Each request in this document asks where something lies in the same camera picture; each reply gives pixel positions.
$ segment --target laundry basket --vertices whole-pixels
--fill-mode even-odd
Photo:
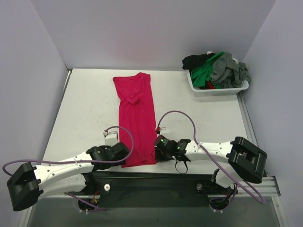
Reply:
[[[242,81],[242,87],[237,88],[224,88],[224,89],[209,89],[209,90],[202,90],[198,87],[193,86],[193,82],[191,81],[190,72],[187,70],[187,79],[190,85],[190,88],[194,91],[194,96],[230,96],[235,95],[242,90],[246,90],[248,88],[248,82]]]

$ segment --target screw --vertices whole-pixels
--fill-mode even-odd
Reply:
[[[197,186],[196,186],[197,190],[202,190],[203,188],[203,185],[201,183],[197,183]]]
[[[109,184],[105,184],[105,185],[104,185],[104,190],[105,190],[106,192],[108,192],[108,191],[110,190],[110,185],[109,185]]]

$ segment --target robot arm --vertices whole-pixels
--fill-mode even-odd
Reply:
[[[236,137],[234,141],[230,142],[199,143],[197,145],[193,140],[176,142],[159,135],[154,143],[158,157],[164,156],[177,162],[210,160],[199,145],[203,145],[217,162],[230,164],[226,170],[238,181],[262,182],[267,154],[243,137]],[[213,179],[224,188],[228,188],[234,183],[219,169],[215,170]]]
[[[239,181],[261,183],[267,154],[246,139],[236,137],[232,142],[199,144],[202,144],[216,161],[229,163],[230,166],[226,170]],[[166,160],[174,159],[178,162],[210,160],[205,151],[193,140],[176,142],[160,135],[154,145],[157,147],[156,156],[165,157]],[[119,161],[128,153],[125,144],[117,142],[117,133],[111,132],[105,138],[105,145],[92,147],[86,152],[62,161],[72,163],[37,166],[32,166],[30,162],[24,163],[7,182],[13,210],[24,210],[47,196],[81,192],[88,186],[86,173],[123,164],[123,162],[109,164],[94,161]],[[233,181],[219,169],[214,172],[213,180],[223,188],[233,184]]]
[[[117,133],[111,132],[105,138],[105,145],[92,147],[61,161],[72,161],[71,164],[32,166],[30,162],[24,163],[7,182],[13,210],[24,210],[47,196],[64,192],[80,192],[86,187],[86,180],[82,174],[124,163],[109,164],[94,163],[94,161],[121,160],[128,153],[126,145],[117,142]]]

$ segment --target tabletop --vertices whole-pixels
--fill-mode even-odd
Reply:
[[[120,99],[113,77],[151,75],[156,122],[170,110],[187,113],[196,124],[200,142],[226,142],[247,137],[236,95],[194,97],[184,71],[73,69],[49,139],[44,160],[60,161],[104,144],[104,129],[118,125]],[[183,115],[167,115],[161,127],[170,130],[168,139],[192,139],[193,128]],[[210,161],[188,163],[188,173],[212,174],[217,167]],[[174,161],[110,171],[177,173]]]

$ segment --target green shirt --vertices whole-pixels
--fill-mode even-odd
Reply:
[[[191,81],[193,82],[194,87],[204,87],[206,81],[210,80],[210,76],[213,73],[213,64],[214,62],[220,58],[224,52],[219,52],[215,54],[213,57],[206,60],[206,62],[197,68],[194,68],[191,71]]]

